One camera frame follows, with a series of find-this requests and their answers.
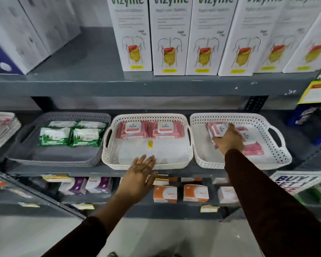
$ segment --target hand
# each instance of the hand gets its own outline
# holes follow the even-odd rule
[[[153,172],[147,182],[146,178],[152,171],[156,159],[153,155],[146,161],[145,158],[146,155],[143,155],[140,159],[137,157],[133,160],[115,193],[115,196],[120,197],[125,203],[134,205],[140,202],[153,188],[158,173]]]
[[[234,124],[229,123],[228,129],[223,137],[214,137],[213,142],[219,146],[219,150],[225,156],[228,150],[237,149],[240,152],[244,150],[243,138],[240,133],[235,130]]]

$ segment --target basket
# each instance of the basket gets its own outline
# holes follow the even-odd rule
[[[39,146],[40,128],[51,121],[111,122],[105,113],[49,112],[23,127],[17,134],[7,157],[24,165],[55,167],[94,167],[101,158],[103,142],[99,148],[91,146]]]
[[[272,170],[290,164],[292,157],[286,148],[283,135],[270,125],[265,117],[253,113],[195,113],[190,116],[193,131],[192,143],[196,162],[202,168],[224,169],[225,159],[219,150],[214,150],[213,143],[206,130],[206,123],[227,122],[248,128],[263,148],[264,155],[247,156],[261,170]],[[281,147],[269,133],[273,129],[281,140]]]
[[[3,146],[21,127],[21,123],[15,117],[14,113],[0,112],[0,117],[11,118],[11,121],[7,124],[9,129],[0,137],[0,147]]]
[[[183,124],[184,127],[184,140],[181,140],[183,142],[183,147],[181,147],[181,153],[183,153],[185,160],[178,162],[178,163],[164,163],[164,164],[156,164],[154,166],[154,170],[168,170],[168,169],[177,169],[177,168],[185,168],[189,162],[192,160],[194,153],[193,153],[193,147],[190,143],[189,135],[188,135],[188,130],[191,136],[191,128],[188,124],[188,120],[186,117],[182,114],[161,114],[161,113],[154,113],[154,114],[122,114],[116,116],[113,121],[111,126],[107,129],[103,142],[104,142],[104,149],[102,153],[102,161],[103,163],[107,164],[114,170],[127,170],[130,167],[130,164],[132,163],[129,162],[128,164],[119,164],[118,157],[116,153],[119,150],[119,142],[122,142],[122,139],[115,139],[119,123],[121,122],[134,122],[134,121],[180,121]],[[109,139],[109,142],[107,144],[107,139],[108,135],[111,132],[111,137]],[[144,141],[155,141],[156,139],[143,139]]]

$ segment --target vizyme box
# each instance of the vizyme box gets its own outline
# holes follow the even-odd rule
[[[18,0],[0,0],[0,74],[27,74],[49,56]]]
[[[289,0],[238,0],[219,76],[252,76]]]
[[[256,73],[282,72],[321,12],[321,0],[290,0],[282,11]]]
[[[123,71],[152,71],[147,0],[107,0]]]
[[[69,0],[19,0],[50,55],[81,33]]]
[[[154,75],[185,75],[193,0],[149,2]]]
[[[303,38],[283,73],[312,72],[321,68],[321,12]]]
[[[238,0],[193,0],[186,75],[218,74]]]

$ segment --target purple and white box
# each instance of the purple and white box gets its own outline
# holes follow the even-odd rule
[[[89,177],[86,190],[90,193],[111,193],[112,183],[110,177]]]
[[[87,181],[85,177],[72,177],[70,181],[62,182],[58,191],[65,196],[85,195]]]

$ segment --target green and white wipes packet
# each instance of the green and white wipes packet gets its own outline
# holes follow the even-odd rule
[[[92,122],[92,121],[79,121],[75,128],[86,129],[86,128],[98,128],[106,129],[107,123],[103,122]]]
[[[49,123],[48,127],[52,128],[64,128],[64,127],[75,127],[77,121],[52,121]]]
[[[72,146],[100,147],[104,129],[99,128],[75,128],[73,130]]]
[[[41,146],[69,145],[71,128],[42,127],[39,134],[39,144]]]

